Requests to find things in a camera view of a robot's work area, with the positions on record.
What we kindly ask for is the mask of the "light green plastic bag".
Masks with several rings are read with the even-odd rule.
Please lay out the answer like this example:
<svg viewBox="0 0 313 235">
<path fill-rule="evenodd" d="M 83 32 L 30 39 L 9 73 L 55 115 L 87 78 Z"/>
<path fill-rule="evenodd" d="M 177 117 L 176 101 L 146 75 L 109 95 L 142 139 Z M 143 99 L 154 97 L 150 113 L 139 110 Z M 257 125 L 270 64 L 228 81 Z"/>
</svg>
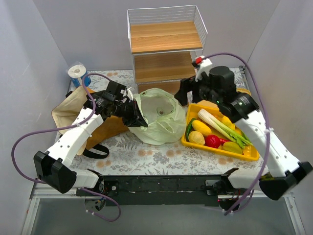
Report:
<svg viewBox="0 0 313 235">
<path fill-rule="evenodd" d="M 129 127 L 142 142 L 162 145 L 178 141 L 186 129 L 186 114 L 175 97 L 159 88 L 133 95 L 148 127 Z"/>
</svg>

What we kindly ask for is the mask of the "yellow toy lemon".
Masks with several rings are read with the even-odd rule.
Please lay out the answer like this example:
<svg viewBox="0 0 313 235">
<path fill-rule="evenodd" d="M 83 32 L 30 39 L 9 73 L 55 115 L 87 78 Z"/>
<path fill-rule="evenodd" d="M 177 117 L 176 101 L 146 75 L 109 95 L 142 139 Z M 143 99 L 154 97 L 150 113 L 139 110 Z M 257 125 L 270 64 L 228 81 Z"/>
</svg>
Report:
<svg viewBox="0 0 313 235">
<path fill-rule="evenodd" d="M 194 144 L 205 145 L 204 136 L 198 131 L 191 131 L 188 135 L 188 141 Z"/>
</svg>

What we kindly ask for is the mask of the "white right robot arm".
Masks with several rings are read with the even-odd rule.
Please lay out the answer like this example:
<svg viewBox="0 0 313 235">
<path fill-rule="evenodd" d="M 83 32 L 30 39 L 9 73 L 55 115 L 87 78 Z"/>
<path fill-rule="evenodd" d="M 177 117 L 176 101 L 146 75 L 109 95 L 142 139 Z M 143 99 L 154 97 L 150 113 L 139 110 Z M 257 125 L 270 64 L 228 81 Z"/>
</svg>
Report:
<svg viewBox="0 0 313 235">
<path fill-rule="evenodd" d="M 188 92 L 192 92 L 194 102 L 206 100 L 216 104 L 257 149 L 268 172 L 261 169 L 252 184 L 258 184 L 268 198 L 278 200 L 312 172 L 312 165 L 299 161 L 270 129 L 265 112 L 251 95 L 237 91 L 234 73 L 228 67 L 214 67 L 182 79 L 175 98 L 186 105 Z"/>
</svg>

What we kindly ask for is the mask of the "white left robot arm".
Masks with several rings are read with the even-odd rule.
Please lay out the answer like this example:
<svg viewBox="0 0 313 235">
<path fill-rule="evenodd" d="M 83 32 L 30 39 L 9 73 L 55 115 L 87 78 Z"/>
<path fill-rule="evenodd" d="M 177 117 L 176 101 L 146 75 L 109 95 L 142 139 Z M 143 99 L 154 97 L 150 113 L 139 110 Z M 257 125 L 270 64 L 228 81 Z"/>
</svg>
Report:
<svg viewBox="0 0 313 235">
<path fill-rule="evenodd" d="M 46 152 L 34 155 L 39 180 L 60 193 L 72 188 L 95 188 L 100 175 L 92 170 L 73 170 L 72 161 L 93 132 L 111 116 L 122 118 L 127 127 L 147 127 L 132 90 L 110 81 L 107 88 L 86 96 L 73 128 L 67 130 Z"/>
</svg>

